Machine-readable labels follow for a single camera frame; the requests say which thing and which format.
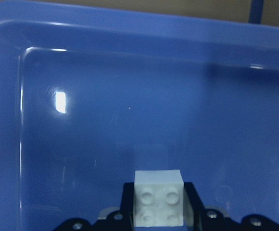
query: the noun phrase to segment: screw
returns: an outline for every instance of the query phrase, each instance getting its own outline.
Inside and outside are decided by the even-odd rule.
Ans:
[[[251,223],[253,226],[261,226],[261,221],[260,221],[258,218],[251,218],[251,219],[250,219],[250,223]]]
[[[207,216],[210,218],[217,218],[217,213],[213,210],[208,210],[207,211]]]
[[[80,230],[82,228],[82,224],[79,222],[75,223],[72,228],[73,230]]]
[[[116,215],[114,215],[114,219],[115,220],[122,220],[123,219],[123,215],[121,213],[117,213]]]

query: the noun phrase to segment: blue surface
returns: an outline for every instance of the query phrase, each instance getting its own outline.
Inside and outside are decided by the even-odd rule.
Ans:
[[[0,231],[94,222],[138,169],[279,222],[279,28],[0,3]]]

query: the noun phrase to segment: beige background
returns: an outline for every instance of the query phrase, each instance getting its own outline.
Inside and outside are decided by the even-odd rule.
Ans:
[[[248,22],[251,0],[43,0]],[[279,26],[279,0],[265,0],[262,24]]]

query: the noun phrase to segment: circular mark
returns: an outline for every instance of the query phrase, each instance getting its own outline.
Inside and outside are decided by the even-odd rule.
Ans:
[[[261,221],[260,221],[258,218],[251,218],[251,219],[250,219],[250,223],[251,223],[253,226],[261,226]]]
[[[115,220],[122,220],[123,219],[123,215],[121,213],[117,213],[116,215],[114,215],[114,219]]]
[[[179,195],[176,192],[169,192],[166,195],[166,202],[174,205],[179,202]]]
[[[73,230],[80,230],[82,228],[82,224],[77,222],[73,225],[72,229]]]
[[[220,185],[214,191],[214,198],[217,202],[226,203],[232,197],[232,189],[228,185]]]
[[[154,217],[151,214],[143,214],[141,219],[146,226],[152,226],[154,224]]]
[[[213,210],[208,210],[207,211],[207,216],[209,218],[217,218],[217,213],[215,211],[213,211]]]
[[[179,218],[176,215],[169,215],[167,217],[167,222],[169,226],[177,226],[179,224]]]
[[[152,193],[147,192],[147,191],[145,191],[145,192],[143,192],[143,194],[141,194],[140,199],[141,199],[141,202],[145,205],[150,205],[154,202],[154,197],[153,197]]]

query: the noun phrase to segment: white block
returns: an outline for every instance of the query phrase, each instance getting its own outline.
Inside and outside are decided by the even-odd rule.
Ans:
[[[183,226],[180,170],[135,171],[135,227]]]

